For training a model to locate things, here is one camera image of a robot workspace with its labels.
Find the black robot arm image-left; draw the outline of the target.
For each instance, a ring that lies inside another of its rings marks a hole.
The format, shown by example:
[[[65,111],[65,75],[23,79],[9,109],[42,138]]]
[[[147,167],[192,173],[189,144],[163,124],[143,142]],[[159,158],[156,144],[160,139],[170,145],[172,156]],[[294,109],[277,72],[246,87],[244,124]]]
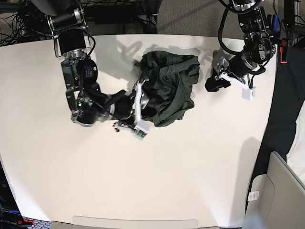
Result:
[[[125,90],[115,94],[101,92],[98,69],[91,58],[96,41],[89,35],[84,8],[79,0],[33,0],[46,16],[57,58],[66,85],[71,120],[82,126],[97,121],[116,120],[115,126],[135,129],[143,122],[144,83],[138,81],[131,95]]]

